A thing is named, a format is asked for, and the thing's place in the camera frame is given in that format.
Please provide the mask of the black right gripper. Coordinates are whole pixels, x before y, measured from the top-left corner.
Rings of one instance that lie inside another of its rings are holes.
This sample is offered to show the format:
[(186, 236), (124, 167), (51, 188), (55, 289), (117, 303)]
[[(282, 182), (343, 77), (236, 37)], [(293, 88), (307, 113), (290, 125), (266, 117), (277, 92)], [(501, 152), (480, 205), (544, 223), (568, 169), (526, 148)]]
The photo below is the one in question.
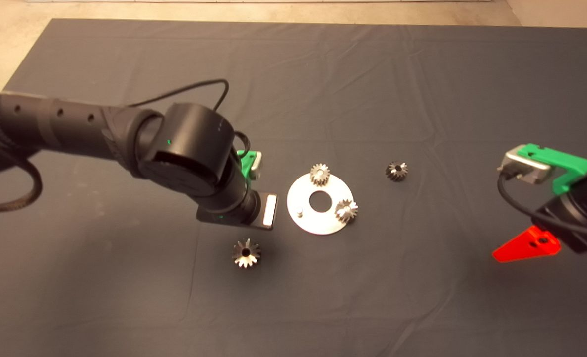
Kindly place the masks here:
[[(556, 196), (536, 210), (539, 215), (554, 218), (563, 224), (587, 228), (587, 190), (574, 190)], [(516, 237), (502, 244), (492, 252), (492, 257), (500, 263), (549, 257), (562, 249), (561, 242), (578, 254), (587, 252), (587, 235), (572, 229), (561, 228), (556, 224), (531, 220), (530, 226)]]

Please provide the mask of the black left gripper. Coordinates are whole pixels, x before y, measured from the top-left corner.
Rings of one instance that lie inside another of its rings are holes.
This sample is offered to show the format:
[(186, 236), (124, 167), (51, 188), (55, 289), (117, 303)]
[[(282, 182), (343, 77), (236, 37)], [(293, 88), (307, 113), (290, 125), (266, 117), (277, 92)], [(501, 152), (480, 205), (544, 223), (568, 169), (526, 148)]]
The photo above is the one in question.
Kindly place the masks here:
[(198, 208), (200, 222), (225, 226), (271, 230), (278, 204), (277, 194), (248, 191), (241, 203), (229, 212), (208, 212)]

